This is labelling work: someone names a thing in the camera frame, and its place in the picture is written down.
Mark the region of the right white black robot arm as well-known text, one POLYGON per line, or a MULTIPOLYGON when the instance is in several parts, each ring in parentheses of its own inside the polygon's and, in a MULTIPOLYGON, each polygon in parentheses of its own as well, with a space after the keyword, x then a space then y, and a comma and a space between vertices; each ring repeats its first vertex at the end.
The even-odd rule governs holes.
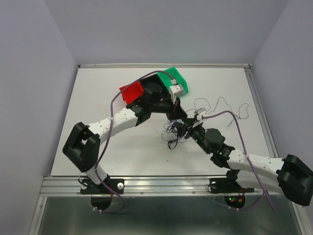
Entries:
POLYGON ((175 124, 178 135, 192 138, 210 160, 220 168, 227 168, 225 185, 230 191, 239 188, 261 189, 275 192, 290 201, 309 206, 313 197, 313 171, 297 156, 271 158, 247 154, 225 144, 225 137, 218 129, 203 128, 191 119, 175 124))

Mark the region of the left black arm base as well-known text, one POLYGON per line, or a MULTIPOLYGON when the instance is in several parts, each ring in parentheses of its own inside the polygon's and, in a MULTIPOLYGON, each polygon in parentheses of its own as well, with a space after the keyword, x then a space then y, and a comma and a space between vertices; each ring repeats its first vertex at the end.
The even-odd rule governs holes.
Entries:
POLYGON ((78 178, 81 186, 80 194, 91 196, 90 203, 95 211, 100 213, 116 212, 118 209, 109 209, 113 205, 113 196, 124 193, 125 180, 122 178, 105 179, 104 186, 102 183, 95 184, 88 177, 78 178))

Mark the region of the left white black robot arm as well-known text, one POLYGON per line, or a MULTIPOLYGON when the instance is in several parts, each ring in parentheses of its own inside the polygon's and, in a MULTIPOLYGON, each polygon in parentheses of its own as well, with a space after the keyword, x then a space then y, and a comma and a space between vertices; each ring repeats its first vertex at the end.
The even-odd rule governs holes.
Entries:
POLYGON ((92 187, 98 193, 105 192, 109 187, 108 175, 99 166, 102 144, 107 146, 111 137, 140 125, 152 113, 166 114, 168 119, 186 117, 179 99, 185 90, 176 82, 169 88, 162 82, 136 82, 135 88, 124 87, 122 93, 129 94, 132 98, 125 108, 92 124, 75 124, 63 147, 63 153, 80 172, 91 179, 92 187))

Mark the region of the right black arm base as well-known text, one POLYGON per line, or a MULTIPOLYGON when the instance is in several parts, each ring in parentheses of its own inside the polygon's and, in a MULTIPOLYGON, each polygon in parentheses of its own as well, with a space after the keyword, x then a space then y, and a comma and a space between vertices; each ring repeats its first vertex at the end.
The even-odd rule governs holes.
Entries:
POLYGON ((254 188, 240 186, 238 179, 239 170, 229 170, 225 178, 214 178, 209 180, 207 191, 212 194, 236 193, 235 196, 224 196, 224 201, 231 209, 241 210, 246 203, 246 193, 254 192, 254 188))

